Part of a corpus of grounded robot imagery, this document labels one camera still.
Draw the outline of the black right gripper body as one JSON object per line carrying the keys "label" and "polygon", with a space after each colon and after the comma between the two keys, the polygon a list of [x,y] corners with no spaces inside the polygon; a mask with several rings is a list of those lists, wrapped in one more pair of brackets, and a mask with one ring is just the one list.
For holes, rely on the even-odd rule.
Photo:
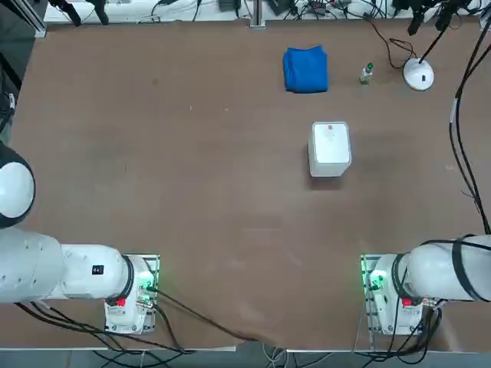
{"label": "black right gripper body", "polygon": [[440,7],[442,11],[458,12],[460,9],[468,10],[470,3],[471,1],[394,0],[391,6],[396,12],[401,10],[425,12],[434,7]]}

